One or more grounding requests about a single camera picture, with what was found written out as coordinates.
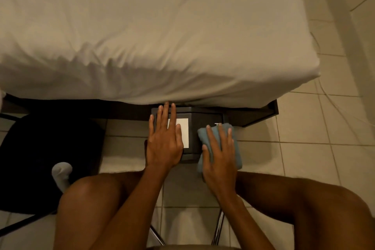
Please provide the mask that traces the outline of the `person's left hand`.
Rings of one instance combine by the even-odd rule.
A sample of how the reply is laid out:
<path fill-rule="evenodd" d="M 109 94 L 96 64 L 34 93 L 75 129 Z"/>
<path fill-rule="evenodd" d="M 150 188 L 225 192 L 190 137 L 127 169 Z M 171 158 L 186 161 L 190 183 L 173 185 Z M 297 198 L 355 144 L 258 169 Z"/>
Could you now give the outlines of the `person's left hand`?
<path fill-rule="evenodd" d="M 146 166 L 158 166 L 170 171 L 180 162 L 183 149 L 178 149 L 176 145 L 176 105 L 174 103 L 169 105 L 167 130 L 161 130 L 161 107 L 163 105 L 158 107 L 156 117 L 154 117 L 153 138 L 147 139 Z"/>

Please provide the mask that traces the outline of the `person's right hand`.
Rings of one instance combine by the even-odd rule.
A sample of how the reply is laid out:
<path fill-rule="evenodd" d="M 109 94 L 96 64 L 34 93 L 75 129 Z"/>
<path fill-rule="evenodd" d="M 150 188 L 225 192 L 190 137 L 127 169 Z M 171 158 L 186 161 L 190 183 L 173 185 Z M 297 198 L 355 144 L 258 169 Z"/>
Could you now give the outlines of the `person's right hand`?
<path fill-rule="evenodd" d="M 237 167 L 232 130 L 229 129 L 227 133 L 227 150 L 221 150 L 213 136 L 211 127 L 208 125 L 206 129 L 213 151 L 213 162 L 210 163 L 209 168 L 203 168 L 204 181 L 216 199 L 218 196 L 236 194 Z"/>

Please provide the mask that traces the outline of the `black box with white label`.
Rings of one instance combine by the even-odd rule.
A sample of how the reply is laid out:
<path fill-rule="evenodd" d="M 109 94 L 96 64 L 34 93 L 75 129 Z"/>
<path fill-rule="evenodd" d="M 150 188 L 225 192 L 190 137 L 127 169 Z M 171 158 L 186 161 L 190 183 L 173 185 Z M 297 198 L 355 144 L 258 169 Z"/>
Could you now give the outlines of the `black box with white label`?
<path fill-rule="evenodd" d="M 202 151 L 198 130 L 228 122 L 227 111 L 221 107 L 176 106 L 176 113 L 176 124 L 181 125 L 184 145 L 180 162 L 198 163 Z"/>

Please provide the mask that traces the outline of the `light blue cloth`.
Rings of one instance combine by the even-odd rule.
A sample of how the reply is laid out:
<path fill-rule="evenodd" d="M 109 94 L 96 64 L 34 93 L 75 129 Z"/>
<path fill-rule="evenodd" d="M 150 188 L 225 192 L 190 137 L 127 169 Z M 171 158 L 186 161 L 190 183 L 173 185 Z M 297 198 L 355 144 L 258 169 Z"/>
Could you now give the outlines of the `light blue cloth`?
<path fill-rule="evenodd" d="M 223 130 L 224 130 L 225 134 L 228 133 L 228 129 L 231 129 L 232 131 L 234 131 L 233 126 L 229 123 L 222 124 L 222 127 L 223 127 Z M 221 147 L 221 138 L 220 138 L 220 135 L 219 135 L 218 125 L 212 127 L 212 133 L 213 133 L 213 136 L 215 137 L 219 147 Z M 211 148 L 210 139 L 209 139 L 208 134 L 207 134 L 207 129 L 206 128 L 198 129 L 198 137 L 199 137 L 199 140 L 201 141 L 201 143 L 203 145 L 207 146 L 209 154 L 210 154 L 210 162 L 212 163 L 213 162 L 213 151 L 212 151 L 212 148 Z M 236 167 L 237 167 L 237 170 L 240 170 L 242 168 L 242 159 L 241 159 L 241 155 L 240 155 L 238 142 L 237 142 L 234 134 L 232 134 L 232 139 L 234 140 Z M 199 162 L 198 162 L 198 165 L 197 165 L 197 172 L 199 174 L 203 173 L 203 155 L 202 154 L 199 158 Z"/>

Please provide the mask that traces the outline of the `person's left forearm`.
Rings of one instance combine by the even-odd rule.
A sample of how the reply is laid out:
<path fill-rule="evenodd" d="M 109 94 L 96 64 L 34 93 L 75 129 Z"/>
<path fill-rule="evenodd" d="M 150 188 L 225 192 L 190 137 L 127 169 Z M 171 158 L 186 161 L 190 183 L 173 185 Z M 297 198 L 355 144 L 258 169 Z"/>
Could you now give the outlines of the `person's left forearm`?
<path fill-rule="evenodd" d="M 146 250 L 153 212 L 170 168 L 148 165 L 90 250 Z"/>

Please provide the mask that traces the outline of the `person's right forearm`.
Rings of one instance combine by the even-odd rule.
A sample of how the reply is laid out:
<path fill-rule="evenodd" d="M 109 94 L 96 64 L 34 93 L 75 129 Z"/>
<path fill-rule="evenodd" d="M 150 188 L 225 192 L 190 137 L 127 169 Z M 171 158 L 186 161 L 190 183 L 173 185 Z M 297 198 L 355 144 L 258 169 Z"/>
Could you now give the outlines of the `person's right forearm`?
<path fill-rule="evenodd" d="M 275 250 L 239 196 L 234 193 L 217 199 L 242 250 Z"/>

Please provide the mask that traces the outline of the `white bed mattress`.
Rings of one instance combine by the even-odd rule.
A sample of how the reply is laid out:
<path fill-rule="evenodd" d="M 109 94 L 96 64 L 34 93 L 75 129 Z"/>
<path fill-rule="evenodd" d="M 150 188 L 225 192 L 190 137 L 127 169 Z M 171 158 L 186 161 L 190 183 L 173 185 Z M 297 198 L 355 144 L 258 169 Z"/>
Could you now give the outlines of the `white bed mattress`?
<path fill-rule="evenodd" d="M 303 0 L 0 0 L 0 90 L 260 108 L 320 77 Z"/>

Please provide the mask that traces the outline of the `person's left leg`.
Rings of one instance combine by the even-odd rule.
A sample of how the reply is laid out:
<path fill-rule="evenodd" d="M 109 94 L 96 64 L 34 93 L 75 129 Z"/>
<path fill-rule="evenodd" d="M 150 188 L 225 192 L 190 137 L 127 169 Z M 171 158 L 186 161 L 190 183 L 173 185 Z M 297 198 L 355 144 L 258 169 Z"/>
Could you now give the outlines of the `person's left leg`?
<path fill-rule="evenodd" d="M 90 250 L 143 172 L 102 173 L 70 186 L 59 202 L 53 250 Z"/>

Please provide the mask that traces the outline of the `person's leg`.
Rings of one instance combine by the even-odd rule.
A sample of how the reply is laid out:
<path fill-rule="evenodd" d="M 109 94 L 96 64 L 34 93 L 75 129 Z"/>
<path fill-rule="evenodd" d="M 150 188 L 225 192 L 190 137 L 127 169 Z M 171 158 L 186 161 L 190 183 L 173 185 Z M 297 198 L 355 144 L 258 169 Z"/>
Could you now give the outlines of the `person's leg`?
<path fill-rule="evenodd" d="M 59 202 L 53 250 L 90 250 L 143 172 L 102 173 L 70 186 Z"/>
<path fill-rule="evenodd" d="M 347 188 L 238 172 L 236 193 L 262 214 L 292 224 L 295 250 L 375 250 L 375 219 Z"/>

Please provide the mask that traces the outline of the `white sock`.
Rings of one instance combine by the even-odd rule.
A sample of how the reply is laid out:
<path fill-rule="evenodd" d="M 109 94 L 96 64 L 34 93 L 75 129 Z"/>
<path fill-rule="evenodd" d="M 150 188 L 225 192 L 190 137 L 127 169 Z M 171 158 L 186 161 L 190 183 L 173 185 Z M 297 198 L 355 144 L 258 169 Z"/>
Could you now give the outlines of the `white sock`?
<path fill-rule="evenodd" d="M 73 167 L 68 162 L 59 162 L 55 164 L 51 170 L 51 175 L 58 189 L 64 193 L 70 186 L 69 176 L 73 171 Z"/>

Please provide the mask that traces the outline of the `black chair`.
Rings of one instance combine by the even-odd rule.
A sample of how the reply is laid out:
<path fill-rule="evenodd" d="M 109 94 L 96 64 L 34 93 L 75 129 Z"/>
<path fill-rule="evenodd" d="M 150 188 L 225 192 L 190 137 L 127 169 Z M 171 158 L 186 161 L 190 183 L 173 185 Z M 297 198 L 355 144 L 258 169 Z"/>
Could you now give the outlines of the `black chair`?
<path fill-rule="evenodd" d="M 95 121 L 77 116 L 31 113 L 16 117 L 0 144 L 0 210 L 30 217 L 0 229 L 0 238 L 57 213 L 63 193 L 51 171 L 68 162 L 71 185 L 99 172 L 105 130 Z"/>

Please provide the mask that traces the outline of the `person's right leg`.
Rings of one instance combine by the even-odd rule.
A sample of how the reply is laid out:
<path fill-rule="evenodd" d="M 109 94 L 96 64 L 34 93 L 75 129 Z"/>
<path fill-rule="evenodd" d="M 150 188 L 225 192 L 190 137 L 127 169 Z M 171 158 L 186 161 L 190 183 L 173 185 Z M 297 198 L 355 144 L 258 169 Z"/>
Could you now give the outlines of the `person's right leg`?
<path fill-rule="evenodd" d="M 238 172 L 236 193 L 262 214 L 292 224 L 295 250 L 375 250 L 375 219 L 347 188 Z"/>

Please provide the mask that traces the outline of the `dark wooden bed frame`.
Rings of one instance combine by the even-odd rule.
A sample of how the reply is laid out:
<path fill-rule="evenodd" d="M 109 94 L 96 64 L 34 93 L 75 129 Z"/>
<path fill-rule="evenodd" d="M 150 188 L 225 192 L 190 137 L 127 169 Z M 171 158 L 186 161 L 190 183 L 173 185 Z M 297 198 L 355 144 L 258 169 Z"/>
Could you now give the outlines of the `dark wooden bed frame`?
<path fill-rule="evenodd" d="M 119 101 L 104 100 L 34 100 L 18 98 L 7 94 L 3 99 L 3 113 L 30 112 L 77 112 L 89 118 L 111 120 L 148 121 L 153 108 L 159 104 L 135 105 Z M 176 105 L 177 110 L 189 112 L 218 112 L 224 120 L 233 126 L 246 127 L 279 114 L 277 101 L 274 100 L 261 108 L 228 108 Z"/>

